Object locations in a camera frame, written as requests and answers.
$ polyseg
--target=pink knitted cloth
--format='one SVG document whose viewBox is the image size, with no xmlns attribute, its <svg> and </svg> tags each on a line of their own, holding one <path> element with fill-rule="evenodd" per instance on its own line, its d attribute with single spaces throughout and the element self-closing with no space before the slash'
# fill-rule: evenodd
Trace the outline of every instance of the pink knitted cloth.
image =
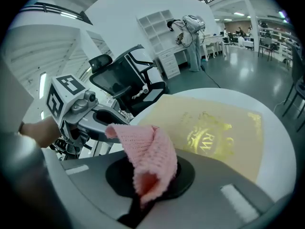
<svg viewBox="0 0 305 229">
<path fill-rule="evenodd" d="M 169 136 L 151 125 L 111 124 L 105 133 L 122 143 L 134 167 L 133 186 L 141 205 L 160 197 L 177 171 L 177 156 Z"/>
</svg>

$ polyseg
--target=white bookshelf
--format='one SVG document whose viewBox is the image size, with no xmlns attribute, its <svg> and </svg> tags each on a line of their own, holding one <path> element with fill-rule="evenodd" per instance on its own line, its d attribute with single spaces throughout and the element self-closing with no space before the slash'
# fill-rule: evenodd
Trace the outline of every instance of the white bookshelf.
<svg viewBox="0 0 305 229">
<path fill-rule="evenodd" d="M 167 27 L 167 22 L 173 21 L 173 15 L 169 10 L 137 18 L 137 21 L 152 44 L 155 53 L 160 53 L 170 47 L 169 42 L 173 40 L 173 35 Z"/>
</svg>

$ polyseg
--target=shiny floor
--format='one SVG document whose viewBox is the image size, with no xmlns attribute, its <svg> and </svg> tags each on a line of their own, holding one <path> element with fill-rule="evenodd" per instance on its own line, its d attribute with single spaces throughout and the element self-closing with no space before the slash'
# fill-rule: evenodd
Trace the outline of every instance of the shiny floor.
<svg viewBox="0 0 305 229">
<path fill-rule="evenodd" d="M 215 58 L 210 57 L 203 63 L 206 72 L 216 81 L 221 88 L 235 90 L 247 94 L 262 102 L 272 111 L 275 106 L 284 101 L 292 85 L 291 71 L 285 65 L 273 59 L 267 62 L 267 56 L 258 58 L 257 53 L 247 49 L 230 48 L 230 56 L 224 58 L 222 54 Z M 202 70 L 190 72 L 188 67 L 181 67 L 181 74 L 166 80 L 170 94 L 181 91 L 218 87 Z M 288 113 L 282 117 L 290 101 L 285 106 L 278 105 L 275 115 L 285 126 L 295 148 L 297 176 L 304 168 L 305 161 L 305 126 L 297 133 L 296 130 L 305 118 L 305 111 L 296 119 L 304 101 L 297 97 L 295 104 Z"/>
</svg>

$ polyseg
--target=beige mat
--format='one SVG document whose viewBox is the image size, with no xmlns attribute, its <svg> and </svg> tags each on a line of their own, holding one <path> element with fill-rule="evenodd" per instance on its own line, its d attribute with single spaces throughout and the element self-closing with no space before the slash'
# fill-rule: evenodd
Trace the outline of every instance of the beige mat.
<svg viewBox="0 0 305 229">
<path fill-rule="evenodd" d="M 262 117 L 257 112 L 163 95 L 139 125 L 162 127 L 175 148 L 218 159 L 256 181 L 263 152 Z"/>
</svg>

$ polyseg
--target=chair armrest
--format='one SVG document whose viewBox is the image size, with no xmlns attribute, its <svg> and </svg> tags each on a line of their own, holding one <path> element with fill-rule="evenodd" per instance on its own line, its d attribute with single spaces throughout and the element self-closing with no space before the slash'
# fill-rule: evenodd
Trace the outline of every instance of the chair armrest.
<svg viewBox="0 0 305 229">
<path fill-rule="evenodd" d="M 154 67 L 154 65 L 148 66 L 146 69 L 141 70 L 139 73 L 140 73 L 140 74 L 143 74 L 143 73 L 145 73 L 146 71 L 150 70 L 150 69 L 153 68 L 153 67 Z"/>
<path fill-rule="evenodd" d="M 115 94 L 112 96 L 112 98 L 113 98 L 113 99 L 120 98 L 120 97 L 124 96 L 126 93 L 128 93 L 131 89 L 132 89 L 131 86 L 127 86 L 126 88 L 124 88 L 124 89 L 118 91 L 117 93 L 115 93 Z"/>
</svg>

